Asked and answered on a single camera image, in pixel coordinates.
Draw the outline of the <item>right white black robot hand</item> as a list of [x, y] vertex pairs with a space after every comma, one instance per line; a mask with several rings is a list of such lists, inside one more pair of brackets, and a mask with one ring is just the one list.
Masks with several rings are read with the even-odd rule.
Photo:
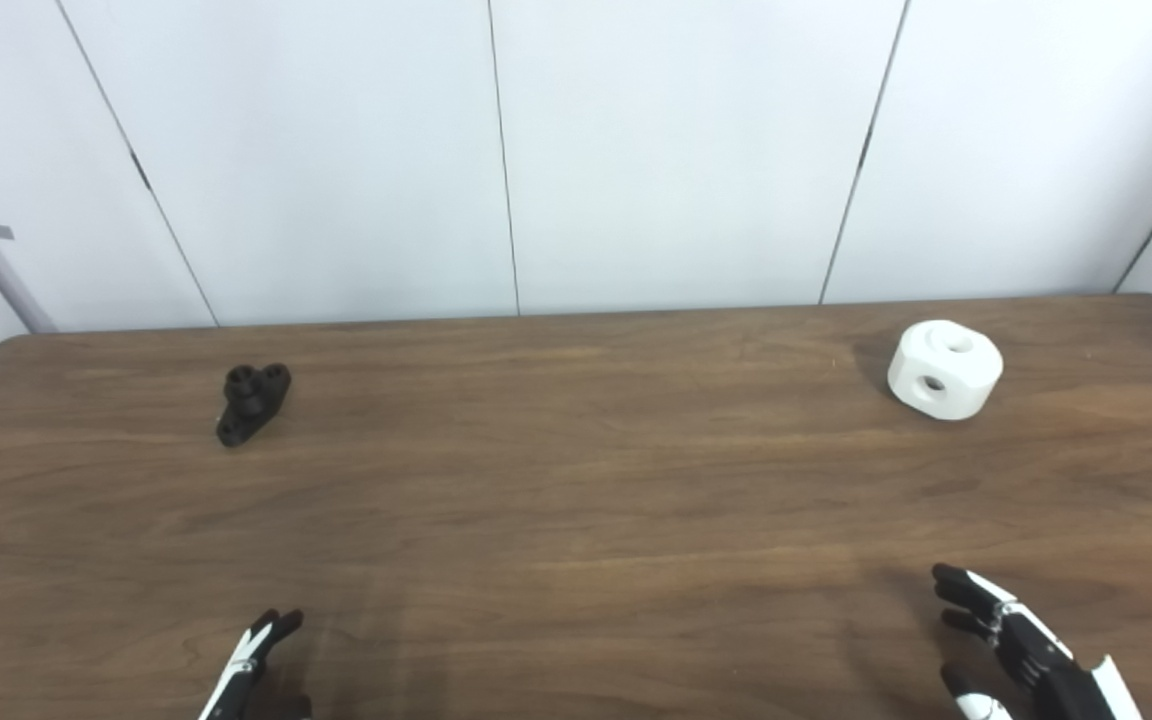
[[931, 569], [948, 602], [945, 626], [987, 644], [1037, 719], [1138, 719], [1140, 710], [1111, 655], [1083, 667], [1025, 602], [983, 575], [946, 562]]

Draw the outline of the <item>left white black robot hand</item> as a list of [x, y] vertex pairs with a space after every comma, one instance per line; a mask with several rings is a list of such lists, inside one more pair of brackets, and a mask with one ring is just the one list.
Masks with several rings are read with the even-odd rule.
[[305, 621], [302, 611], [262, 612], [238, 637], [225, 661], [217, 685], [202, 707], [200, 719], [312, 719], [314, 707], [306, 694], [280, 697], [262, 691], [270, 653]]

